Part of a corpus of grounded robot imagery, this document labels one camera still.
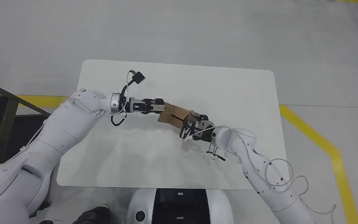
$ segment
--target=wire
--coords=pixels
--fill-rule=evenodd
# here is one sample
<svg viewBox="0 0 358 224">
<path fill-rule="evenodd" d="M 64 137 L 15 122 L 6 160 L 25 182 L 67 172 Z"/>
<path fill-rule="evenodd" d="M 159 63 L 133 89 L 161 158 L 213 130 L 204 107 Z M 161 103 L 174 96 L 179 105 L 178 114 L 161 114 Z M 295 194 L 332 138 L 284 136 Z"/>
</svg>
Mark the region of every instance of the wire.
<svg viewBox="0 0 358 224">
<path fill-rule="evenodd" d="M 129 76 L 129 73 L 131 73 L 131 72 L 134 72 L 134 70 L 133 70 L 133 69 L 129 70 L 128 73 L 127 73 L 127 78 L 126 78 L 126 83 L 127 83 L 127 85 L 126 85 L 127 96 L 126 96 L 125 104 L 124 104 L 124 105 L 121 104 L 122 109 L 121 109 L 118 113 L 114 114 L 114 115 L 117 115 L 117 114 L 120 114 L 120 113 L 122 113 L 122 112 L 124 111 L 125 116 L 124 116 L 124 118 L 122 118 L 122 120 L 121 120 L 119 123 L 115 123 L 115 122 L 114 122 L 114 115 L 111 116 L 111 123 L 112 123 L 114 126 L 116 126 L 116 127 L 117 127 L 117 126 L 120 126 L 120 125 L 124 122 L 124 120 L 127 118 L 127 111 L 125 110 L 125 107 L 127 106 L 127 99 L 128 99 L 128 97 L 129 97 L 128 76 Z"/>
<path fill-rule="evenodd" d="M 239 135 L 239 133 L 240 133 L 240 134 L 243 134 L 243 133 L 241 133 L 241 132 L 239 132 L 239 131 L 237 131 L 237 130 L 234 130 L 234 129 L 230 128 L 230 127 L 220 125 L 220 126 L 213 126 L 213 127 L 210 127 L 210 128 L 206 128 L 206 129 L 201 130 L 201 131 L 198 131 L 198 132 L 196 132 L 196 133 L 194 133 L 194 134 L 192 134 L 192 135 L 190 135 L 190 136 L 187 136 L 187 137 L 184 139 L 184 141 L 188 141 L 188 140 L 192 139 L 192 136 L 194 136 L 194 135 L 196 135 L 196 134 L 198 134 L 198 133 L 204 132 L 204 131 L 206 131 L 206 130 L 211 130 L 211 129 L 213 129 L 213 128 L 228 128 L 228 129 L 231 130 L 233 133 L 235 133 L 235 134 L 240 138 L 242 144 L 244 145 L 244 147 L 245 147 L 245 149 L 246 149 L 247 157 L 248 157 L 248 159 L 249 159 L 249 161 L 250 161 L 250 164 L 251 164 L 251 166 L 253 167 L 253 169 L 256 171 L 256 168 L 255 168 L 255 166 L 253 165 L 253 163 L 252 163 L 252 161 L 251 161 L 251 158 L 250 158 L 250 156 L 249 156 L 248 148 L 247 148 L 247 146 L 246 146 L 244 140 L 242 139 L 242 137 Z M 269 183 L 269 181 L 268 181 L 268 179 L 267 179 L 267 168 L 268 168 L 269 164 L 271 164 L 273 161 L 276 161 L 276 160 L 284 161 L 284 162 L 286 162 L 286 163 L 291 167 L 292 175 L 291 175 L 291 177 L 289 178 L 289 180 L 288 180 L 287 182 L 285 182 L 284 184 L 277 184 L 277 185 L 271 184 L 271 183 Z M 308 179 L 307 179 L 305 176 L 303 176 L 303 175 L 300 175 L 300 176 L 297 176 L 297 177 L 293 178 L 294 169 L 293 169 L 292 165 L 291 165 L 287 160 L 284 160 L 283 158 L 275 158 L 275 159 L 273 159 L 273 160 L 270 160 L 270 161 L 266 164 L 266 167 L 265 167 L 265 179 L 263 179 L 258 173 L 256 173 L 256 174 L 257 174 L 268 186 L 284 186 L 284 185 L 290 184 L 290 185 L 287 187 L 287 189 L 285 189 L 284 191 L 281 191 L 281 192 L 275 191 L 276 193 L 286 192 L 287 190 L 289 190 L 289 188 L 292 186 L 292 184 L 293 184 L 293 182 L 294 182 L 295 180 L 297 180 L 298 178 L 304 178 L 304 179 L 306 180 L 306 184 L 307 184 L 307 185 L 306 185 L 306 190 L 305 190 L 303 193 L 299 194 L 299 199 L 303 202 L 303 204 L 304 204 L 310 211 L 312 211 L 312 212 L 314 212 L 314 213 L 316 213 L 316 214 L 331 214 L 331 222 L 332 222 L 332 224 L 334 224 L 334 221 L 333 221 L 333 212 L 335 211 L 337 205 L 334 204 L 333 207 L 332 207 L 332 209 L 331 209 L 330 211 L 328 211 L 328 212 L 317 212 L 317 211 L 311 209 L 311 208 L 302 200 L 302 198 L 301 198 L 301 196 L 304 195 L 304 194 L 308 191 L 308 188 L 309 188 Z"/>
</svg>

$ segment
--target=black panel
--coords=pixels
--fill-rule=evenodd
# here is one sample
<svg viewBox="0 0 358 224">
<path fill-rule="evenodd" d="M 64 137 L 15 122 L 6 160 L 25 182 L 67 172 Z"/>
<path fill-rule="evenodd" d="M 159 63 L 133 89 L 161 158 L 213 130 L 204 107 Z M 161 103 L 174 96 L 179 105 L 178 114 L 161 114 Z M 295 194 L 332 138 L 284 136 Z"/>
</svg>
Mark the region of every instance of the black panel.
<svg viewBox="0 0 358 224">
<path fill-rule="evenodd" d="M 4 113 L 5 113 L 7 101 L 8 101 L 7 97 L 0 96 L 0 123 L 1 123 L 1 118 L 4 116 Z"/>
<path fill-rule="evenodd" d="M 7 147 L 6 160 L 13 157 L 22 146 L 29 142 L 45 119 L 47 117 L 43 115 L 18 115 L 15 117 Z"/>
<path fill-rule="evenodd" d="M 157 189 L 152 224 L 210 224 L 205 189 Z"/>
</svg>

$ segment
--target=black connector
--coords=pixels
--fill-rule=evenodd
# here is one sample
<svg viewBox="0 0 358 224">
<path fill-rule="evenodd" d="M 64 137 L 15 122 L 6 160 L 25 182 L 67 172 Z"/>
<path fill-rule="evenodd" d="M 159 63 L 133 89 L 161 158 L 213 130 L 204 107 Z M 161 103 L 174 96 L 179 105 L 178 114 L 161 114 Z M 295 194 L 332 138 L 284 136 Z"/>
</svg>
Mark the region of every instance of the black connector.
<svg viewBox="0 0 358 224">
<path fill-rule="evenodd" d="M 141 72 L 136 72 L 133 76 L 132 76 L 132 80 L 137 83 L 140 84 L 141 81 L 145 80 L 144 75 Z"/>
</svg>

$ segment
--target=black cable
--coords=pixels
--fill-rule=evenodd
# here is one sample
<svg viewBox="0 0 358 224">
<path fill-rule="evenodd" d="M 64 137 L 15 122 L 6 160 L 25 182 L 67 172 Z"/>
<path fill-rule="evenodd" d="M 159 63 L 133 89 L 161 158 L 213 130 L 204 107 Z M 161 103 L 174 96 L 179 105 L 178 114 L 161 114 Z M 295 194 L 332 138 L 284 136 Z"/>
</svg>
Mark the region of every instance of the black cable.
<svg viewBox="0 0 358 224">
<path fill-rule="evenodd" d="M 113 121 L 113 117 L 114 116 L 111 116 L 111 123 L 114 125 L 114 126 L 120 126 L 123 122 L 124 122 L 124 120 L 127 118 L 127 112 L 125 112 L 125 116 L 124 116 L 124 118 L 122 118 L 122 120 L 119 122 L 119 123 L 114 123 L 114 121 Z"/>
</svg>

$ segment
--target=brown cardboard piece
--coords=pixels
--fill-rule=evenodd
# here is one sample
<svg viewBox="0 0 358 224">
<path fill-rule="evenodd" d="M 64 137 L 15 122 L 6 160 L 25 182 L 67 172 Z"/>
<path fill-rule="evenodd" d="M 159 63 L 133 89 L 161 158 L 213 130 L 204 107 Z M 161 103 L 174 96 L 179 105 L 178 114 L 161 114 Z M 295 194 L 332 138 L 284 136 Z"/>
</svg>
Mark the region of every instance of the brown cardboard piece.
<svg viewBox="0 0 358 224">
<path fill-rule="evenodd" d="M 166 110 L 161 112 L 158 122 L 168 123 L 181 129 L 185 119 L 196 120 L 189 110 L 174 106 L 167 102 L 164 103 Z"/>
</svg>

